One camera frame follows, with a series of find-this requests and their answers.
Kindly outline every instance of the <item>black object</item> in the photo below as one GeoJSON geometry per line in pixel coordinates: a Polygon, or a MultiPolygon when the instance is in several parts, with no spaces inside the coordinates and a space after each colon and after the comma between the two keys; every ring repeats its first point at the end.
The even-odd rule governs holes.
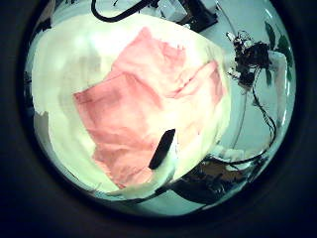
{"type": "Polygon", "coordinates": [[[134,5],[133,7],[129,8],[128,10],[119,14],[118,16],[108,18],[108,17],[102,16],[98,13],[98,11],[96,9],[96,1],[97,0],[91,1],[92,14],[100,21],[108,22],[108,23],[119,22],[119,21],[131,16],[132,14],[139,12],[140,10],[142,10],[143,8],[145,8],[146,6],[148,6],[149,4],[151,4],[153,2],[153,0],[142,0],[142,1],[138,2],[136,5],[134,5]]]}
{"type": "Polygon", "coordinates": [[[25,53],[45,3],[0,2],[1,237],[315,236],[317,35],[310,10],[317,2],[272,1],[286,24],[298,73],[295,111],[274,160],[235,198],[194,216],[165,220],[120,215],[92,202],[61,179],[25,130],[25,53]]]}
{"type": "Polygon", "coordinates": [[[149,168],[151,170],[157,169],[159,165],[161,164],[161,162],[163,161],[163,159],[165,158],[165,156],[167,155],[167,152],[170,148],[174,135],[175,135],[175,129],[168,130],[162,135],[158,143],[158,147],[155,151],[155,154],[153,155],[149,165],[149,168]]]}
{"type": "Polygon", "coordinates": [[[206,9],[200,0],[181,1],[189,17],[180,22],[180,25],[189,24],[190,30],[200,33],[218,22],[217,15],[206,9]]]}

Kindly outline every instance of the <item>pink fabric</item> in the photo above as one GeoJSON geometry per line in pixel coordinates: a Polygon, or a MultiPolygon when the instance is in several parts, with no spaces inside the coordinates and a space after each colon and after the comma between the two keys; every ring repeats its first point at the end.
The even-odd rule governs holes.
{"type": "Polygon", "coordinates": [[[93,159],[119,187],[151,179],[148,165],[166,130],[176,129],[182,150],[212,123],[206,111],[225,93],[217,63],[188,68],[185,62],[185,48],[143,28],[102,82],[74,94],[96,144],[93,159]]]}

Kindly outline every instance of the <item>cable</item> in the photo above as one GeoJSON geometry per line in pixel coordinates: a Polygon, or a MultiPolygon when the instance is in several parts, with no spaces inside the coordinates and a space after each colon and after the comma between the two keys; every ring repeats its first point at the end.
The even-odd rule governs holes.
{"type": "Polygon", "coordinates": [[[264,110],[264,108],[261,106],[260,102],[259,102],[259,98],[257,97],[257,94],[256,94],[256,90],[255,90],[255,87],[257,85],[257,82],[258,82],[258,79],[259,79],[259,75],[261,73],[262,69],[257,67],[255,69],[255,75],[257,76],[256,77],[256,80],[255,80],[255,83],[253,85],[253,88],[252,88],[252,92],[253,92],[253,96],[254,96],[254,99],[255,99],[255,103],[256,105],[258,106],[258,108],[260,109],[261,113],[263,114],[263,117],[264,117],[264,121],[265,123],[267,124],[268,128],[269,128],[269,133],[270,133],[270,136],[271,136],[271,140],[269,142],[269,145],[266,149],[264,149],[259,155],[255,156],[255,157],[252,157],[252,158],[249,158],[249,159],[246,159],[246,160],[242,160],[242,161],[237,161],[237,162],[224,162],[222,160],[219,160],[215,157],[213,157],[212,155],[209,155],[210,158],[208,158],[208,161],[210,162],[217,162],[217,163],[220,163],[220,164],[223,164],[223,165],[227,165],[227,166],[230,166],[234,169],[236,169],[238,172],[240,172],[239,168],[237,168],[236,166],[237,165],[242,165],[242,164],[245,164],[245,163],[249,163],[249,162],[253,162],[253,161],[256,161],[256,160],[260,160],[262,158],[262,155],[267,151],[267,149],[272,145],[272,143],[274,142],[275,138],[276,138],[276,125],[275,125],[275,122],[273,121],[273,119],[266,113],[266,111],[264,110]]]}
{"type": "Polygon", "coordinates": [[[108,18],[108,17],[102,16],[101,14],[98,13],[98,11],[96,9],[96,1],[97,0],[91,1],[91,12],[97,19],[99,19],[100,21],[103,21],[103,22],[107,22],[107,23],[119,22],[119,21],[131,16],[132,14],[139,12],[140,10],[144,9],[146,6],[148,6],[150,3],[153,2],[153,0],[142,0],[142,1],[138,2],[136,5],[134,5],[133,7],[124,11],[123,13],[121,13],[115,17],[108,18]]]}

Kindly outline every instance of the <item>white surface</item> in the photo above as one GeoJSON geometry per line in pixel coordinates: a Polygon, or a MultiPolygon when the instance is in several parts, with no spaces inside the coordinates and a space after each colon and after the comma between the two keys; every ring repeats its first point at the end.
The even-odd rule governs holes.
{"type": "MultiPolygon", "coordinates": [[[[117,190],[117,186],[91,159],[95,145],[81,123],[72,93],[101,81],[118,53],[143,26],[148,26],[156,38],[175,46],[185,46],[193,66],[217,60],[222,81],[228,87],[222,64],[223,53],[216,45],[188,29],[142,14],[116,24],[105,24],[90,14],[79,15],[55,24],[37,44],[32,71],[35,109],[40,115],[49,113],[50,139],[61,163],[79,180],[101,191],[117,190]]],[[[208,127],[192,139],[186,151],[179,152],[174,179],[196,166],[227,128],[231,100],[229,88],[228,92],[218,104],[208,127]]]]}

